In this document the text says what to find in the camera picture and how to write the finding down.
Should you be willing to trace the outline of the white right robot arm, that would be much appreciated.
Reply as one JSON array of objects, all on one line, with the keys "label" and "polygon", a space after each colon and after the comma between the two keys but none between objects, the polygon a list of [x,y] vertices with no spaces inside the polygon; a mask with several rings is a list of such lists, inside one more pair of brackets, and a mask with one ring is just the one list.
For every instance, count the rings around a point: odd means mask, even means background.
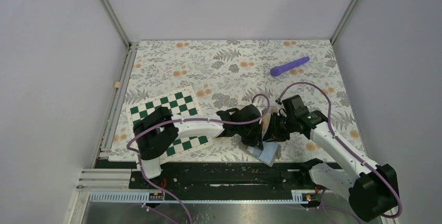
[{"label": "white right robot arm", "polygon": [[300,184],[311,189],[324,186],[349,202],[357,217],[371,221],[394,208],[402,212],[397,173],[389,164],[380,165],[354,148],[321,111],[309,111],[300,96],[278,98],[283,114],[273,113],[265,141],[286,141],[299,133],[318,144],[340,166],[337,171],[319,159],[303,163]]}]

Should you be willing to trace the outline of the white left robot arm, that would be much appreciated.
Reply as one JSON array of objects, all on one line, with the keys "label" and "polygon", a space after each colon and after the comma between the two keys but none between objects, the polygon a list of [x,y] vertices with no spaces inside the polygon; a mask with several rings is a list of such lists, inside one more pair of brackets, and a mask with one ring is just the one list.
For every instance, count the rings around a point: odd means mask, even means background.
[{"label": "white left robot arm", "polygon": [[132,128],[138,146],[142,182],[149,188],[160,185],[159,158],[177,139],[238,135],[242,144],[262,150],[262,117],[253,104],[202,116],[173,115],[167,107],[159,107]]}]

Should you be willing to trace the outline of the grey card holder wallet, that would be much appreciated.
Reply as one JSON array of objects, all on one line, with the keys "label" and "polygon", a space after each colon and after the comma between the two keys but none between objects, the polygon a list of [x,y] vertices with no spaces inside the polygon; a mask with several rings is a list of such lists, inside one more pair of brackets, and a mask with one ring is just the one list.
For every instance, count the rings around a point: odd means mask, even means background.
[{"label": "grey card holder wallet", "polygon": [[272,167],[280,155],[280,145],[276,142],[263,142],[262,150],[248,146],[246,152],[258,161]]}]

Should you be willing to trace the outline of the clear acrylic card box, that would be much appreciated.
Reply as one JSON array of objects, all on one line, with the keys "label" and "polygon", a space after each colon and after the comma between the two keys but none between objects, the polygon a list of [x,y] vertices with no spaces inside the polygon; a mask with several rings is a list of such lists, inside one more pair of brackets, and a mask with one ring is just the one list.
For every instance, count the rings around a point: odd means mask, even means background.
[{"label": "clear acrylic card box", "polygon": [[271,119],[271,115],[273,113],[278,113],[278,109],[277,108],[272,108],[268,111],[268,113],[261,119],[262,124],[263,124],[263,128],[262,131],[266,132],[270,123],[270,119]]}]

